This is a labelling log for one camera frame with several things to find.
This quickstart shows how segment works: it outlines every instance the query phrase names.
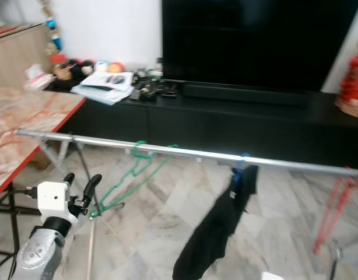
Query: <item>silver pole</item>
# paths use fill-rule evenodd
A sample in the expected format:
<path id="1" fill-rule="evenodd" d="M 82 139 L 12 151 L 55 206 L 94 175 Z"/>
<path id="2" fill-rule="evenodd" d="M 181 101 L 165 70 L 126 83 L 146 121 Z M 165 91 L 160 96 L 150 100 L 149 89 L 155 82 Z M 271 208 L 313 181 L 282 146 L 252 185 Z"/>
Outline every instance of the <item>silver pole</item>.
<path id="1" fill-rule="evenodd" d="M 133 149 L 136 143 L 117 141 L 111 139 L 95 138 L 88 136 L 79 136 L 79 135 L 68 135 L 62 133 L 53 133 L 53 132 L 40 132 L 40 131 L 30 131 L 20 129 L 17 130 L 18 135 L 31 136 L 35 138 L 47 139 L 47 140 L 58 140 L 58 141 L 69 141 L 73 139 L 77 143 L 83 143 L 87 145 L 96 145 L 96 146 L 108 146 L 113 148 L 123 148 L 123 149 Z M 299 163 L 299 162 L 288 162 L 285 160 L 275 160 L 275 159 L 262 159 L 258 157 L 251 156 L 239 156 L 239 155 L 228 155 L 226 153 L 213 153 L 213 152 L 204 152 L 201 150 L 188 150 L 188 149 L 179 149 L 179 148 L 169 148 L 163 146 L 143 144 L 137 147 L 137 150 L 146 151 L 146 152 L 156 152 L 164 153 L 168 155 L 176 156 L 189 156 L 194 158 L 204 158 L 204 159 L 215 159 L 221 160 L 223 162 L 245 162 L 252 165 L 258 166 L 277 166 L 277 167 L 287 167 L 290 170 L 300 170 L 306 172 L 320 172 L 320 173 L 329 173 L 335 174 L 338 176 L 349 176 L 357 177 L 358 170 L 350 169 L 344 167 L 335 167 L 335 166 L 326 166 L 320 164 L 311 164 L 311 163 Z"/>
<path id="2" fill-rule="evenodd" d="M 87 259 L 87 280 L 93 279 L 93 255 L 94 255 L 95 234 L 96 234 L 96 219 L 92 219 L 91 220 L 88 259 Z"/>

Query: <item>marble table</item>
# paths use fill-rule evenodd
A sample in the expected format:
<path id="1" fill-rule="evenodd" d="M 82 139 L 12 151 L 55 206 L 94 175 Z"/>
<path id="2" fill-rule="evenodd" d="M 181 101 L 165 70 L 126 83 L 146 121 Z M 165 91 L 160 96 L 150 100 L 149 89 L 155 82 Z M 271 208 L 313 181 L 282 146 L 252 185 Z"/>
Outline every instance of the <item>marble table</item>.
<path id="1" fill-rule="evenodd" d="M 0 193 L 39 151 L 16 130 L 56 132 L 84 102 L 75 94 L 0 87 Z"/>

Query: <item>red table edge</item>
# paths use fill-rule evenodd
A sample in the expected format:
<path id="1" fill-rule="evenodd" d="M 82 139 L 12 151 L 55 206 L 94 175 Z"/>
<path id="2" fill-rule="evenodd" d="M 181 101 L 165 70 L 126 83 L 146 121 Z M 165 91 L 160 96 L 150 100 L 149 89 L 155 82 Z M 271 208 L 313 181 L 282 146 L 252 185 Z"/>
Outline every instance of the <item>red table edge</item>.
<path id="1" fill-rule="evenodd" d="M 86 98 L 83 98 L 70 112 L 66 117 L 52 130 L 52 132 L 57 132 L 72 115 L 79 109 L 80 106 L 84 104 Z M 0 194 L 2 191 L 8 186 L 8 184 L 21 172 L 22 169 L 33 159 L 37 152 L 39 152 L 40 147 L 36 147 L 34 151 L 32 151 L 27 158 L 16 168 L 15 171 L 1 184 L 0 186 Z"/>

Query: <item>marble floor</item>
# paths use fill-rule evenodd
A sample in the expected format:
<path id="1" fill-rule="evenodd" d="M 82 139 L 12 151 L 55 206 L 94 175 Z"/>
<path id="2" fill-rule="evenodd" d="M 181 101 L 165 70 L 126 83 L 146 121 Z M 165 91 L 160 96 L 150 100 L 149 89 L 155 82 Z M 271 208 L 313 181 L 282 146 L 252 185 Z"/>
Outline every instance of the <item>marble floor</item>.
<path id="1" fill-rule="evenodd" d="M 134 159 L 123 150 L 86 146 L 83 149 L 92 174 L 103 179 L 97 187 L 101 198 L 129 170 Z M 137 178 L 127 178 L 112 197 L 119 197 L 141 182 L 162 160 Z M 76 153 L 64 161 L 75 172 L 80 185 L 86 175 Z M 194 228 L 212 207 L 229 182 L 227 166 L 213 161 L 175 157 L 146 185 L 125 199 L 122 209 L 112 208 L 96 218 L 94 280 L 172 279 L 173 265 Z M 38 171 L 28 165 L 15 185 L 34 186 L 43 180 L 61 180 L 51 165 Z M 257 194 L 247 205 L 235 234 L 229 238 L 226 256 L 209 267 L 202 279 L 259 280 L 264 271 L 285 280 L 325 280 L 329 271 L 328 248 L 312 253 L 322 213 L 334 177 L 286 169 L 260 168 Z M 30 198 L 17 195 L 17 204 L 35 206 Z M 8 216 L 0 214 L 0 249 L 12 247 Z M 20 216 L 21 242 L 27 239 L 38 217 Z M 55 279 L 86 279 L 90 222 L 80 221 L 75 234 L 67 238 L 64 257 Z M 343 245 L 343 260 L 336 279 L 358 280 L 358 191 L 332 234 Z M 0 269 L 6 279 L 9 264 Z"/>

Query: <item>black tv screen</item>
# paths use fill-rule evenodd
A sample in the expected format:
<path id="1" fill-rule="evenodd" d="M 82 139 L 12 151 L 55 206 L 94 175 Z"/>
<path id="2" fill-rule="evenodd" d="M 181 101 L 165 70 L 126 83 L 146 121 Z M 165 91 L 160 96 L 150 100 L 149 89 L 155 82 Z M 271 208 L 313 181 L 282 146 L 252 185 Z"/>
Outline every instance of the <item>black tv screen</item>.
<path id="1" fill-rule="evenodd" d="M 162 0 L 164 78 L 320 90 L 358 0 Z"/>

